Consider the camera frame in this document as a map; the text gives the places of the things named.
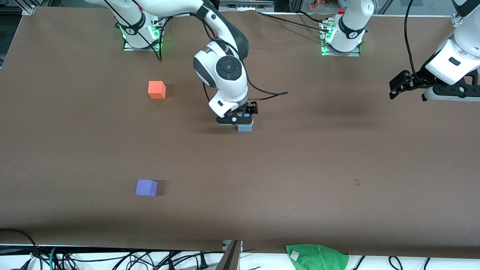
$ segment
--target green towel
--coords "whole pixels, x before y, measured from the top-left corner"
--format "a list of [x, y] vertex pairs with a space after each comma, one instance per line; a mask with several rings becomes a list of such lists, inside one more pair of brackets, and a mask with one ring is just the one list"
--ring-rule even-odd
[[349, 255], [322, 245], [287, 245], [296, 270], [345, 270]]

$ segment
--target metal frame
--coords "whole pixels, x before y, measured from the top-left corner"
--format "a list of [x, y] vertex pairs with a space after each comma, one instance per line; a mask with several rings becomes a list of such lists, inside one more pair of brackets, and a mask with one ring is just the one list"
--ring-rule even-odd
[[264, 12], [275, 11], [274, 0], [220, 0], [218, 10], [223, 11], [244, 11], [256, 10]]
[[228, 245], [227, 251], [222, 256], [222, 259], [218, 263], [215, 270], [238, 270], [240, 253], [243, 249], [242, 240], [231, 240]]
[[463, 22], [463, 18], [458, 15], [458, 13], [452, 14], [452, 25], [453, 27], [459, 27]]
[[385, 12], [387, 12], [388, 8], [392, 5], [392, 2], [393, 2], [393, 1], [394, 1], [394, 0], [387, 0], [387, 2], [385, 3], [385, 5], [383, 5], [383, 7], [378, 11], [377, 14], [380, 14], [380, 15], [385, 14]]
[[32, 15], [36, 7], [48, 7], [53, 0], [14, 0], [18, 7], [7, 6], [0, 9], [0, 14]]

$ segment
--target orange cube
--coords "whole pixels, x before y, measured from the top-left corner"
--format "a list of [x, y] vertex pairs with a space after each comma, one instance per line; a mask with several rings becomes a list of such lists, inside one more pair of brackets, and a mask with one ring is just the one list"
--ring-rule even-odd
[[148, 82], [148, 94], [152, 99], [165, 98], [167, 87], [162, 81]]

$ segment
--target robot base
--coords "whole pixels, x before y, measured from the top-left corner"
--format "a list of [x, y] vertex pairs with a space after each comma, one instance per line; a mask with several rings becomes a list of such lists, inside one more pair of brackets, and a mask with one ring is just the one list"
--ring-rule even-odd
[[[330, 18], [328, 20], [323, 20], [323, 22], [318, 24], [320, 29], [327, 29], [329, 31], [334, 31], [335, 22], [331, 21]], [[353, 51], [349, 52], [341, 52], [332, 47], [332, 45], [328, 44], [325, 40], [327, 36], [330, 34], [325, 32], [320, 32], [320, 44], [322, 46], [322, 55], [330, 55], [330, 56], [349, 56], [349, 57], [359, 57], [360, 56], [360, 46], [357, 45]]]
[[[160, 42], [155, 41], [153, 44], [152, 44], [152, 47], [155, 51], [160, 51]], [[123, 43], [123, 50], [124, 51], [152, 51], [152, 48], [150, 47], [147, 47], [147, 48], [135, 48], [135, 47], [132, 47], [130, 46], [130, 44], [128, 44], [127, 41], [125, 41]]]
[[[152, 16], [152, 21], [155, 21], [155, 24], [151, 25], [151, 33], [152, 35], [159, 36], [160, 33], [162, 33], [162, 37], [159, 39], [155, 40], [152, 43], [152, 47], [155, 51], [160, 51], [160, 44], [163, 42], [163, 36], [165, 35], [165, 31], [162, 31], [165, 22], [167, 21], [165, 18], [163, 19], [158, 19], [157, 16]], [[123, 50], [124, 51], [152, 51], [151, 47], [146, 47], [146, 48], [136, 48], [131, 46], [126, 40], [123, 42]]]

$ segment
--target purple cube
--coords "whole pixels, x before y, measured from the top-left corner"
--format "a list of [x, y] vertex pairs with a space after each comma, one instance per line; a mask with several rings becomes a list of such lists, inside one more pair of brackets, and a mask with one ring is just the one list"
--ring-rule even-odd
[[135, 191], [135, 195], [155, 197], [156, 185], [157, 185], [156, 181], [138, 179], [137, 190]]

